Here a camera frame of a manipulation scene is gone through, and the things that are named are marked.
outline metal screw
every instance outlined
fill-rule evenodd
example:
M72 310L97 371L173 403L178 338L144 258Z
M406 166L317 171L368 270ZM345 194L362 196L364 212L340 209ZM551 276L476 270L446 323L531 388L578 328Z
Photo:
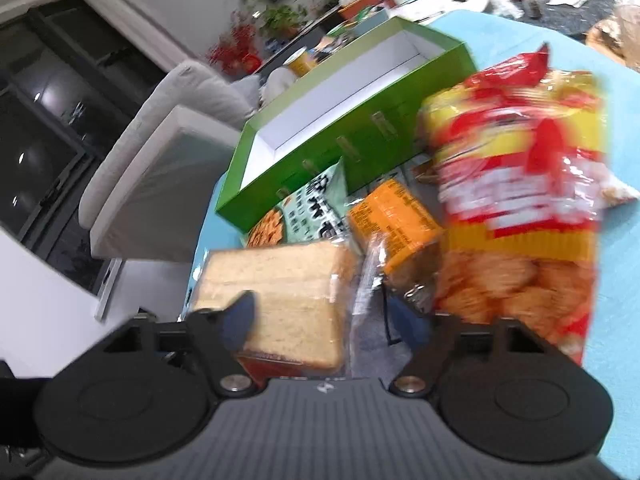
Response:
M234 374L223 377L220 381L222 386L228 392L242 392L251 386L251 379L246 375Z
M394 381L394 385L398 390L406 394L417 394L427 387L427 384L420 377L416 377L415 375L398 377Z

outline gray chair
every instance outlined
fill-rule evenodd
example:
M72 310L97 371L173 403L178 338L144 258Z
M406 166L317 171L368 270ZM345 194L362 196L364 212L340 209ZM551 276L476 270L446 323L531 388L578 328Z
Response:
M258 89L257 76L228 84L195 60L168 73L84 191L94 257L191 261Z

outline bread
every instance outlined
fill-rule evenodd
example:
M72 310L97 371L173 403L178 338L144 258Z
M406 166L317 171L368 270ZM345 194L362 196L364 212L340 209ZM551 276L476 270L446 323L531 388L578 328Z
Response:
M255 322L241 355L335 370L344 360L338 285L350 270L348 256L343 244L329 240L212 253L193 309L224 310L252 290Z

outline black circular disc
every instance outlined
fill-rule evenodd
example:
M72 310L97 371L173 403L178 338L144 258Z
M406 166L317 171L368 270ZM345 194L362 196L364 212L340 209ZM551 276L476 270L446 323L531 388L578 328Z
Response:
M60 372L37 399L45 443L73 462L120 465L195 436L208 411L193 376L151 353L99 354Z
M609 430L612 403L597 381L568 364L515 353L452 375L440 391L442 416L473 447L512 462L595 452Z

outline yellow paper cup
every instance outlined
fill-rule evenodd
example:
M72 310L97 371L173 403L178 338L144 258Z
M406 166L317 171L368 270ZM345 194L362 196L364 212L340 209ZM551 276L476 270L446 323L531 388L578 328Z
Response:
M316 60L310 56L306 51L306 48L301 48L296 51L295 54L292 54L287 58L284 62L284 66L288 66L295 75L302 77L303 75L311 72L311 69L318 66L318 63L316 63Z

